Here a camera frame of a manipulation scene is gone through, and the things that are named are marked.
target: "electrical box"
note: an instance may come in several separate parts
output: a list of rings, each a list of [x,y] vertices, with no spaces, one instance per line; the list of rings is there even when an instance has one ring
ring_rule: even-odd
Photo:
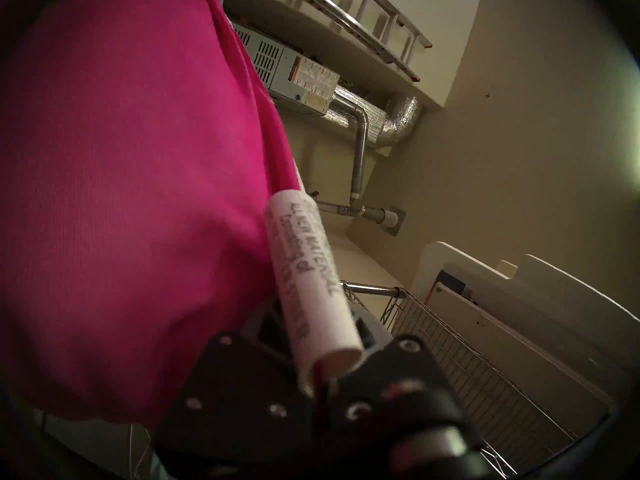
[[[340,76],[244,25],[231,22],[256,72],[273,97],[325,114]]]

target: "flexible duct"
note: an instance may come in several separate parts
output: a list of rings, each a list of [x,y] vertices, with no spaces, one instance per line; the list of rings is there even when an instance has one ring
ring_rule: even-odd
[[[384,223],[385,220],[387,220],[390,221],[390,225],[387,223],[384,223],[384,225],[388,225],[389,227],[393,227],[398,222],[397,216],[395,221],[392,217],[388,218],[393,212],[385,210],[384,208],[372,208],[371,206],[360,206],[358,208],[335,203],[327,203],[325,201],[316,201],[315,203],[318,205],[318,209],[320,211],[326,211],[333,213],[334,215],[363,216],[367,220],[371,220],[376,223]]]
[[[407,137],[422,109],[415,96],[396,95],[387,102],[385,111],[341,86],[335,88],[335,94],[360,106],[367,113],[367,145],[373,147],[393,146]],[[358,127],[355,118],[339,107],[330,106],[323,118],[352,133],[356,132]]]

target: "metal rod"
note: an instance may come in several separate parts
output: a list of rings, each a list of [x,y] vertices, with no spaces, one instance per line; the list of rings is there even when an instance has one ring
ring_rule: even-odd
[[[136,463],[136,468],[133,470],[133,476],[136,478],[136,480],[142,480],[142,477],[140,476],[140,466],[142,465],[142,461],[144,461],[145,456],[149,451],[149,447],[151,447],[151,435],[149,434],[149,430],[144,428],[144,431],[146,433],[147,442],[145,445],[145,450],[142,452],[142,456],[140,456],[140,459]]]
[[[394,30],[394,26],[396,25],[396,21],[398,20],[398,14],[395,13],[391,15],[389,21],[386,23],[385,31],[382,33],[382,44],[385,46],[389,42],[389,38],[391,37],[391,33]]]
[[[364,176],[364,154],[367,144],[367,133],[369,132],[369,117],[367,117],[367,112],[364,108],[340,95],[334,94],[331,104],[339,110],[346,111],[350,115],[353,115],[358,121],[349,204],[351,204],[351,207],[360,206],[360,193],[362,192],[362,179]]]
[[[406,52],[406,57],[404,58],[404,62],[409,65],[409,62],[411,62],[411,59],[414,56],[414,49],[415,49],[415,43],[416,43],[416,38],[415,36],[413,36],[413,39],[411,39],[411,46],[409,46],[409,51]]]
[[[367,220],[376,223],[384,222],[387,215],[383,208],[372,208],[371,206],[343,206],[336,203],[327,203],[326,201],[316,201],[315,204],[317,204],[320,211],[326,211],[334,215],[363,216]]]
[[[382,287],[380,285],[347,282],[346,280],[341,280],[340,285],[356,294],[373,294],[376,296],[391,296],[392,298],[406,297],[404,290],[400,287]]]
[[[356,20],[361,22],[362,21],[362,15],[364,15],[364,9],[367,8],[367,5],[369,4],[370,0],[362,0],[362,2],[360,3],[360,8],[358,8],[358,11],[356,12]]]

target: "insulated duct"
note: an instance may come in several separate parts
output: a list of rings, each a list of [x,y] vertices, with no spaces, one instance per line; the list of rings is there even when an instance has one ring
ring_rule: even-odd
[[[422,109],[421,103],[415,96],[393,96],[387,102],[385,111],[341,86],[335,88],[335,95],[360,106],[367,113],[369,119],[367,145],[372,147],[393,146],[407,137],[414,128]],[[323,119],[352,133],[355,133],[358,127],[358,122],[353,116],[335,106],[329,107]]]

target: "metal pipe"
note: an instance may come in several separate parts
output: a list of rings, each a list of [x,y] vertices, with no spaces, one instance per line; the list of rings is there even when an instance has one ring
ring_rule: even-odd
[[[356,294],[373,294],[375,296],[391,296],[393,298],[405,298],[404,291],[400,287],[382,287],[380,285],[368,285],[341,280],[340,285]]]
[[[325,201],[316,201],[318,205],[318,209],[320,211],[326,211],[329,213],[333,213],[334,215],[343,215],[343,216],[356,216],[357,213],[351,209],[350,206],[342,206],[334,203],[326,203]]]
[[[376,223],[382,223],[385,221],[385,211],[382,208],[372,208],[371,206],[365,206],[362,216],[367,220],[371,220],[372,222]]]
[[[353,155],[353,171],[351,172],[351,196],[349,204],[351,207],[360,207],[360,198],[362,193],[362,179],[364,176],[364,154],[367,145],[367,133],[369,131],[369,118],[367,112],[361,106],[352,103],[347,98],[334,94],[331,104],[334,107],[346,111],[353,115],[358,121],[356,129],[356,146]]]

